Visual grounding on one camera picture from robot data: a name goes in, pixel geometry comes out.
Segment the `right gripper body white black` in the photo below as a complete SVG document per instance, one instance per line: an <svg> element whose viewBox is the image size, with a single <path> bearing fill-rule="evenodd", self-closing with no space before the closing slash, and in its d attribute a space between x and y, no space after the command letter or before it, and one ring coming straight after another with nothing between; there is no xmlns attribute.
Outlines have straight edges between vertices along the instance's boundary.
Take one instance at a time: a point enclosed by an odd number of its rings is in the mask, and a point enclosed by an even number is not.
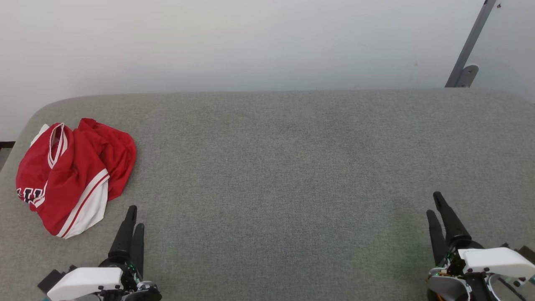
<svg viewBox="0 0 535 301"><path fill-rule="evenodd" d="M496 283L527 301L518 288L535 286L535 265L501 261L506 250L481 248L474 241L469 248L447 247L441 265L427 275L427 301L501 301L493 287Z"/></svg>

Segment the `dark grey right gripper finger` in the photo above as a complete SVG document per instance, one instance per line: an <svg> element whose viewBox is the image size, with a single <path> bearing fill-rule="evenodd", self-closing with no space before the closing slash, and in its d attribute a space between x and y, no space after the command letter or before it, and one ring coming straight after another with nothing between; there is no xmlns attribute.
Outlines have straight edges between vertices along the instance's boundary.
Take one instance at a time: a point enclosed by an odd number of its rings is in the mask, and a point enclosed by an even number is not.
<svg viewBox="0 0 535 301"><path fill-rule="evenodd" d="M426 211L428 220L428 229L431 240L434 263L436 266L441 265L447 255L447 244L443 236L442 226L433 210Z"/></svg>
<svg viewBox="0 0 535 301"><path fill-rule="evenodd" d="M449 247L468 247L472 242L472 237L453 208L449 206L441 192L435 191L433 198L436 209L443 219L447 245Z"/></svg>

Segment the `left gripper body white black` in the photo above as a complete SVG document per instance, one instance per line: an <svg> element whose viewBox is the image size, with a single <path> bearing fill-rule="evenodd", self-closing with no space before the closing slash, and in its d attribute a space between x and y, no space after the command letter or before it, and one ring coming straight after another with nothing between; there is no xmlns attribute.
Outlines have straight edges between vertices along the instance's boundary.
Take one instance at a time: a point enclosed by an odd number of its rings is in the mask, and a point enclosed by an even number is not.
<svg viewBox="0 0 535 301"><path fill-rule="evenodd" d="M46 295L48 301L162 301L158 286L139 276L130 258L107 258L98 267L78 267Z"/></svg>

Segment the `red white jersey shirt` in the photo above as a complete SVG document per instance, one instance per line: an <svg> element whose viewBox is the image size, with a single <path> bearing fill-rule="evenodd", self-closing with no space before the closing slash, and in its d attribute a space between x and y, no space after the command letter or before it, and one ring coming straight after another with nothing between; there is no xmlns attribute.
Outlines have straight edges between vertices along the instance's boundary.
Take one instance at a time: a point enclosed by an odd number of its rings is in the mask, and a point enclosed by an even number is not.
<svg viewBox="0 0 535 301"><path fill-rule="evenodd" d="M135 160L133 138L94 119L82 118L75 129L43 125L19 164L16 192L51 235L69 239L103 219Z"/></svg>

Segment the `grey metal foot bracket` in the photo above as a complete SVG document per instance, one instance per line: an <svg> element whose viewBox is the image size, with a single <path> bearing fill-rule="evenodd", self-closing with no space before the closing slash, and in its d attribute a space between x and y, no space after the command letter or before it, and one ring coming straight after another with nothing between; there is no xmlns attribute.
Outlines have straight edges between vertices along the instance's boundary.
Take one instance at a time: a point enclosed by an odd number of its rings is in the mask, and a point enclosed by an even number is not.
<svg viewBox="0 0 535 301"><path fill-rule="evenodd" d="M464 67L460 75L457 77L454 87L456 88L470 88L478 74L478 65L472 64Z"/></svg>

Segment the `grey metal bar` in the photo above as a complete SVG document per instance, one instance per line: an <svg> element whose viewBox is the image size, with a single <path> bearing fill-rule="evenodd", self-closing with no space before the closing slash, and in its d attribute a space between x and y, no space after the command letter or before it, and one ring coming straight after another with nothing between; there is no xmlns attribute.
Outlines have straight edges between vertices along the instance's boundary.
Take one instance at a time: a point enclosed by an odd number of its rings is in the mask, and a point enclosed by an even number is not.
<svg viewBox="0 0 535 301"><path fill-rule="evenodd" d="M455 82L461 71L464 69L464 67L470 66L470 64L467 64L468 59L472 53L472 50L474 49L474 46L476 45L476 42L484 28L485 23L487 22L487 19L491 14L492 9L496 5L496 1L497 0L484 0L480 12L478 13L478 16L476 17L476 20L474 22L474 25L470 30L466 42L459 56L457 57L456 63L448 77L448 80L445 84L445 88L455 88Z"/></svg>

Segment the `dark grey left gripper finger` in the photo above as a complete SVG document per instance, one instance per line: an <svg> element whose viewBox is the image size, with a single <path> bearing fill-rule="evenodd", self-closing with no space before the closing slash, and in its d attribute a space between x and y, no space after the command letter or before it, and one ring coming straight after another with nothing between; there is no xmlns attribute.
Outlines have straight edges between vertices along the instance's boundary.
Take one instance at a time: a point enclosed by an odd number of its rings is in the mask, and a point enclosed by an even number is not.
<svg viewBox="0 0 535 301"><path fill-rule="evenodd" d="M139 276L143 276L145 258L145 225L139 223L132 235L131 261Z"/></svg>
<svg viewBox="0 0 535 301"><path fill-rule="evenodd" d="M136 225L137 207L131 205L128 208L125 218L123 219L115 239L108 252L108 257L131 257L132 233Z"/></svg>

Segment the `grey fabric sofa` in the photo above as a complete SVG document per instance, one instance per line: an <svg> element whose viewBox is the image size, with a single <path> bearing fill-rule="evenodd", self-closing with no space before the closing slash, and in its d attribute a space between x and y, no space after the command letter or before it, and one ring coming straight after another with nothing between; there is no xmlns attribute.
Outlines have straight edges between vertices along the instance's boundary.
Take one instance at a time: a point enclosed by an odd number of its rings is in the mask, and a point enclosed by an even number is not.
<svg viewBox="0 0 535 301"><path fill-rule="evenodd" d="M136 162L104 219L64 240L15 176L42 125L83 117L129 133ZM434 191L483 246L535 248L535 104L473 88L57 101L0 172L0 301L42 301L52 269L98 265L132 204L164 300L424 300Z"/></svg>

